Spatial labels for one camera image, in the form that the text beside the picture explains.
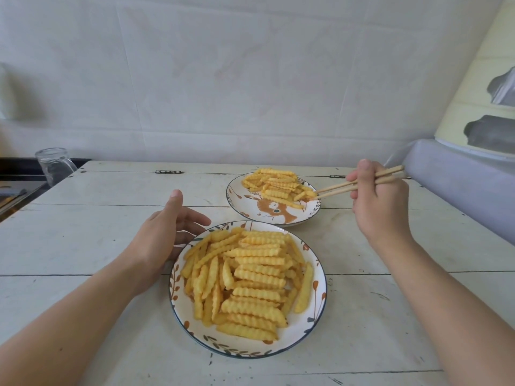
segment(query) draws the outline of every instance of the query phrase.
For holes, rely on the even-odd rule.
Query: cream wall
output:
[[[0,155],[353,166],[431,137],[502,0],[0,0]]]

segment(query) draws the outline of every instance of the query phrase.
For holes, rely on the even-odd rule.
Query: white wooden table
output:
[[[225,189],[250,165],[88,162],[0,224],[0,342],[114,259],[174,188],[213,223],[240,220]],[[293,168],[316,188],[349,168]],[[156,170],[180,170],[158,175]],[[410,180],[415,238],[515,325],[515,248]],[[435,352],[357,229],[349,196],[292,228],[328,274],[328,303],[301,344],[261,360],[213,355],[180,328],[167,275],[123,313],[84,385],[445,385]]]

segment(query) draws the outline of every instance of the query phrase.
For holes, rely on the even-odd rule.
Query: hand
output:
[[[357,179],[358,190],[351,192],[357,225],[376,251],[392,241],[413,239],[408,222],[408,184],[398,179],[375,185],[375,173],[383,169],[378,162],[363,159],[347,175],[348,181]]]
[[[136,295],[147,290],[162,273],[167,260],[175,261],[182,247],[203,233],[211,220],[204,214],[182,206],[182,192],[174,190],[161,211],[153,213],[119,258],[138,269]]]

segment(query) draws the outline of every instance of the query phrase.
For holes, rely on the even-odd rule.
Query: wooden chopsticks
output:
[[[393,168],[389,168],[389,169],[385,169],[380,172],[376,172],[375,184],[377,185],[377,184],[390,183],[390,182],[394,181],[395,179],[398,179],[397,176],[391,176],[391,175],[394,173],[402,172],[403,170],[404,170],[404,165],[398,165]],[[357,190],[357,180],[346,181],[345,183],[335,184],[335,185],[317,190],[318,197],[313,198],[313,199],[325,198],[326,196],[338,195],[338,194],[343,194],[345,192],[356,191],[356,190]]]

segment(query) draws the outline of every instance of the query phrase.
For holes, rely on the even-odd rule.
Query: plate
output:
[[[216,330],[216,325],[206,328],[202,321],[193,318],[193,301],[184,293],[185,282],[180,275],[180,271],[185,263],[183,257],[197,241],[203,239],[208,233],[217,229],[230,230],[232,227],[243,227],[248,231],[288,233],[286,230],[274,225],[253,221],[227,222],[206,230],[184,247],[171,269],[169,291],[172,310],[177,321],[179,321],[184,331],[191,338],[217,354],[240,359],[258,359],[277,355],[301,342],[315,328],[322,316],[327,296],[327,282],[322,264],[304,241],[294,234],[288,233],[293,237],[304,259],[310,261],[313,265],[314,278],[309,306],[303,313],[295,314],[291,312],[288,315],[288,327],[278,328],[279,339],[277,341],[255,341],[244,339],[243,337],[225,335]]]
[[[300,202],[302,210],[286,206],[281,203],[263,199],[260,192],[250,192],[243,187],[241,180],[251,173],[233,179],[226,189],[226,198],[229,205],[242,217],[257,222],[271,223],[280,227],[292,227],[314,217],[320,210],[320,199],[310,202]],[[315,188],[307,181],[299,179],[302,185]]]

